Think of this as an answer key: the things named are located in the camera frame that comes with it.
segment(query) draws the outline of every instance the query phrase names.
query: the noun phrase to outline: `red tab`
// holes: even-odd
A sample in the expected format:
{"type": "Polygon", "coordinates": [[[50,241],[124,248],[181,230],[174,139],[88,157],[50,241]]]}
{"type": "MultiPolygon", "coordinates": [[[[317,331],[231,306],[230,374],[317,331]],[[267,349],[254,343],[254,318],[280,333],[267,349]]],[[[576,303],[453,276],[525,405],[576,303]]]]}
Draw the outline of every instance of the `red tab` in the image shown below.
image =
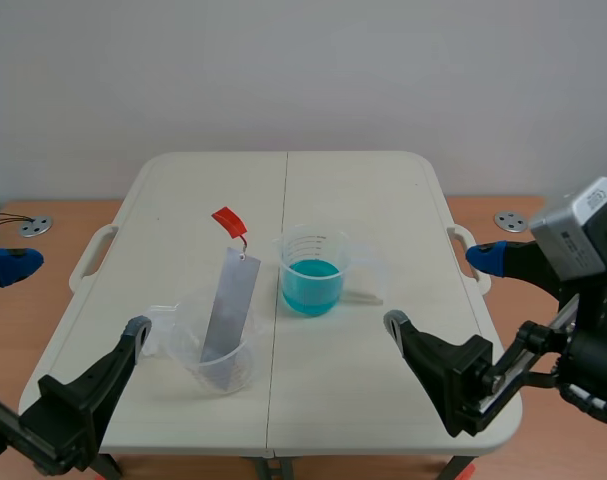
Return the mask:
{"type": "Polygon", "coordinates": [[[244,233],[247,233],[247,228],[245,228],[241,219],[227,207],[223,207],[218,212],[214,212],[212,218],[219,222],[232,238],[240,237],[244,233]]]}

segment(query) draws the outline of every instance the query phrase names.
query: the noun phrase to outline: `white table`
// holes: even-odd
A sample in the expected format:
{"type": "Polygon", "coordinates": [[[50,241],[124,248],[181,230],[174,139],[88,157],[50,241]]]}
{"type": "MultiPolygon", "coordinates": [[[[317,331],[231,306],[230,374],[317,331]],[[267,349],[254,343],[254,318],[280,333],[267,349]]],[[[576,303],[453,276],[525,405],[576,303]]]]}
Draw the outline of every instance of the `white table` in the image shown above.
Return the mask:
{"type": "Polygon", "coordinates": [[[238,247],[210,217],[225,205],[245,221],[250,252],[263,260],[252,300],[267,332],[256,348],[256,379],[233,395],[203,397],[176,364],[143,359],[102,451],[472,458],[514,434],[518,396],[482,434],[449,437],[383,328],[383,314],[398,308],[419,329],[452,343],[480,333],[502,353],[481,296],[489,279],[460,272],[448,231],[468,243],[471,236],[455,227],[429,163],[399,152],[174,153],[150,161],[72,274],[74,297],[21,411],[38,398],[44,374],[73,380],[113,348],[129,318],[217,281],[224,247],[238,247]],[[298,223],[332,223],[376,247],[388,266],[384,305],[341,303],[314,319],[289,311],[277,295],[271,240],[298,223]],[[100,269],[87,275],[112,237],[100,269]]]}

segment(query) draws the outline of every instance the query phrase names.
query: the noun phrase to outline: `measuring cup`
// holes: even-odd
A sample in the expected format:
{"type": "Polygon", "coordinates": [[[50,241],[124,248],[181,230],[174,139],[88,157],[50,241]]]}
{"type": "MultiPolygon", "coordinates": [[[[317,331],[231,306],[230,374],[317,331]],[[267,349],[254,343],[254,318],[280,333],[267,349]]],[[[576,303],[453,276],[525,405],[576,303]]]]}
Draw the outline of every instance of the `measuring cup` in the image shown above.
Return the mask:
{"type": "Polygon", "coordinates": [[[346,274],[357,264],[374,270],[379,283],[378,295],[358,293],[358,300],[383,303],[380,262],[367,247],[355,247],[345,233],[329,227],[297,225],[275,243],[280,253],[281,292],[297,312],[316,316],[329,311],[339,301],[346,274]],[[357,250],[361,253],[358,258],[354,255],[357,250]]]}
{"type": "Polygon", "coordinates": [[[254,343],[262,333],[252,315],[247,313],[239,346],[225,355],[210,352],[203,360],[215,288],[203,288],[186,295],[174,306],[153,305],[145,312],[152,320],[148,340],[156,344],[144,354],[166,353],[192,374],[201,390],[217,395],[236,392],[255,375],[254,343]]]}

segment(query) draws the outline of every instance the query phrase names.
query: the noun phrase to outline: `table handle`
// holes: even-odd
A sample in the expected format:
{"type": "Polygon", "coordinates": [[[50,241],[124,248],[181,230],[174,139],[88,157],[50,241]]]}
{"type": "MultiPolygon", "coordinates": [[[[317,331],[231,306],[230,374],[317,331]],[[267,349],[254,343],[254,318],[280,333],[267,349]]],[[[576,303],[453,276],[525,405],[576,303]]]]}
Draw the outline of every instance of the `table handle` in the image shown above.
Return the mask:
{"type": "MultiPolygon", "coordinates": [[[[476,240],[474,240],[474,237],[472,236],[470,231],[460,225],[448,227],[447,233],[450,238],[456,239],[461,242],[463,244],[463,248],[465,248],[465,251],[476,245],[476,240]]],[[[492,287],[492,279],[487,273],[483,273],[480,270],[477,270],[472,265],[470,265],[470,268],[472,269],[472,275],[474,275],[479,290],[481,291],[481,295],[485,295],[487,292],[490,291],[490,288],[492,287]]]]}
{"type": "Polygon", "coordinates": [[[79,262],[74,267],[72,275],[70,275],[69,284],[73,293],[76,292],[83,278],[88,276],[88,272],[96,263],[99,253],[103,251],[108,242],[112,241],[118,231],[118,225],[105,225],[94,233],[79,262]]]}

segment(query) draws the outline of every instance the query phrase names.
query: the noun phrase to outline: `screw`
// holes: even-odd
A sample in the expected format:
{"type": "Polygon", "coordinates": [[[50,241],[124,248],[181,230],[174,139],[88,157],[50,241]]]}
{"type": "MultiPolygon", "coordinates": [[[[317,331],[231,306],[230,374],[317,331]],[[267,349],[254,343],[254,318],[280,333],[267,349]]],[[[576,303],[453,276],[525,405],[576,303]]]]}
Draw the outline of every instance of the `screw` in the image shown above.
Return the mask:
{"type": "Polygon", "coordinates": [[[492,394],[498,392],[501,387],[503,386],[503,384],[505,383],[505,376],[503,375],[496,375],[493,379],[492,379],[492,394]]]}

